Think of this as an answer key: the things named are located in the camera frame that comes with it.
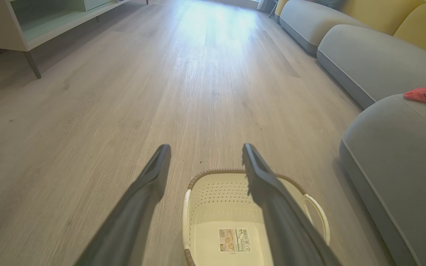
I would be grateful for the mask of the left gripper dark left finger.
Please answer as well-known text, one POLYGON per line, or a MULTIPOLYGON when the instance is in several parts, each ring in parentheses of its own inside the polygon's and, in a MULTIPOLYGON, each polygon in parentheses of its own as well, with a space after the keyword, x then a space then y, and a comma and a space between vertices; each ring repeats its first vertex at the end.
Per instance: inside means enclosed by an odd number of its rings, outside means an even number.
POLYGON ((171 147, 162 144, 100 226, 76 266, 140 266, 156 205, 168 179, 171 147))

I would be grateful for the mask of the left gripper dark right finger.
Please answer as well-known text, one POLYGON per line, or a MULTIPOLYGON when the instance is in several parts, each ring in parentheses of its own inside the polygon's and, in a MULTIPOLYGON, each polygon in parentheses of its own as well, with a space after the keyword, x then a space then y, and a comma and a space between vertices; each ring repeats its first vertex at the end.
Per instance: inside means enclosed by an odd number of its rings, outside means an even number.
POLYGON ((340 266, 333 251, 254 145, 243 145, 242 162, 248 192, 263 212, 274 265, 340 266))

